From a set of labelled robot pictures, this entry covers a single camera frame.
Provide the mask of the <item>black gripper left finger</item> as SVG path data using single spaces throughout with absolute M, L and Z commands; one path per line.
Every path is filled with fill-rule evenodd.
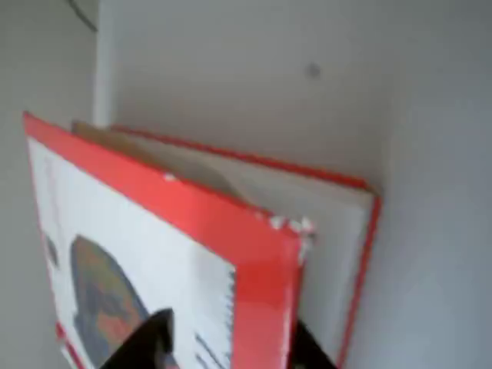
M 139 326 L 101 368 L 177 368 L 173 349 L 174 312 L 165 308 Z

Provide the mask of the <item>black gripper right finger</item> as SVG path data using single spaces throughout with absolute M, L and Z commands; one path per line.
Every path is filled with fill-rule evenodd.
M 322 351 L 306 325 L 297 320 L 291 345 L 292 369 L 336 369 L 332 360 Z

